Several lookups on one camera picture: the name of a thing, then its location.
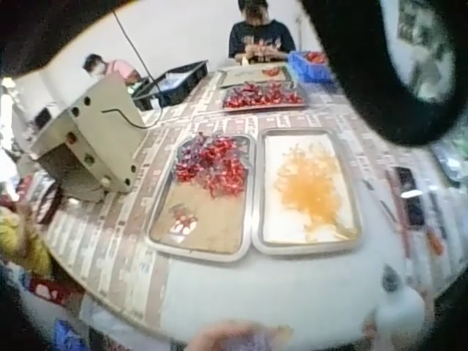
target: plastic crate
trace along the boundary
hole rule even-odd
[[[133,96],[133,102],[142,111],[152,110],[151,100],[157,98],[159,106],[173,106],[182,103],[194,89],[195,86],[208,74],[208,61],[195,62],[185,66],[168,70],[159,76],[154,82],[144,86],[136,96]],[[170,88],[164,87],[165,82],[171,74],[188,75],[176,86]]]
[[[333,75],[326,64],[313,64],[306,60],[304,53],[291,52],[287,61],[300,81],[304,83],[326,83],[333,81]]]

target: wrapped candy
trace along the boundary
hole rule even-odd
[[[240,147],[233,137],[200,133],[179,148],[175,178],[199,184],[213,198],[238,196],[245,191],[248,173],[246,152]]]

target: red button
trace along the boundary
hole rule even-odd
[[[77,142],[76,135],[74,133],[72,133],[72,132],[69,132],[67,134],[67,143],[70,144],[70,145],[73,145],[76,142]]]

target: black cable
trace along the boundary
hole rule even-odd
[[[153,82],[153,84],[157,87],[158,89],[158,92],[159,92],[159,96],[162,98],[162,92],[161,92],[161,88],[159,87],[159,84],[156,82],[156,80],[154,79],[153,75],[149,72],[149,69],[148,67],[146,66],[146,63],[144,62],[144,60],[142,59],[140,53],[138,52],[137,48],[135,47],[135,45],[133,44],[132,40],[129,38],[127,32],[125,31],[124,29],[124,26],[122,26],[122,23],[121,21],[118,19],[118,16],[116,14],[116,11],[112,11],[114,17],[116,18],[116,21],[117,21],[117,24],[120,28],[120,30],[122,31],[122,34],[124,35],[125,39],[127,39],[127,42],[129,42],[130,46],[132,46],[132,49],[133,51],[137,54],[137,57],[138,59],[140,60],[141,64],[143,65],[143,68],[145,69],[146,71],[146,74],[150,77],[151,81]],[[160,112],[159,112],[159,117],[154,121],[153,124],[149,125],[149,126],[139,126],[137,124],[134,124],[133,122],[131,122],[120,110],[120,115],[123,119],[125,119],[125,121],[127,121],[128,124],[130,124],[131,126],[135,127],[135,128],[138,128],[138,129],[150,129],[154,126],[156,126],[156,124],[159,122],[159,120],[161,119],[162,117],[162,110],[164,109],[162,106],[161,106],[161,101],[160,99],[158,98],[158,101],[159,101],[159,107],[160,107]]]

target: dark shirt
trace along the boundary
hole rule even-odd
[[[283,53],[295,50],[294,40],[289,29],[277,20],[272,20],[263,26],[251,26],[244,22],[236,23],[229,38],[229,57],[234,58],[238,53],[246,52],[246,45],[260,44],[275,46]],[[264,57],[254,57],[250,62],[278,61]]]

